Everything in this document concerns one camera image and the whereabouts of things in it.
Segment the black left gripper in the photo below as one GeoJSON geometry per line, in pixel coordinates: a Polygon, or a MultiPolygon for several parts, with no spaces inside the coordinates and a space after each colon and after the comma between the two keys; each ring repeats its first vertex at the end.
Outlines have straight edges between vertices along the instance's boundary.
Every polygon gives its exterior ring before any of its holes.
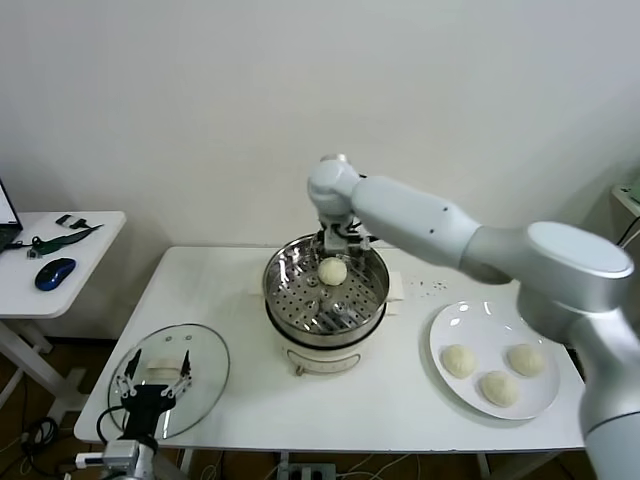
{"type": "Polygon", "coordinates": [[[135,375],[142,349],[124,358],[112,375],[110,395],[121,399],[121,406],[128,413],[122,439],[139,440],[155,438],[160,416],[175,407],[175,399],[181,398],[193,384],[190,352],[183,359],[163,370],[163,384],[137,385],[135,375]]]}

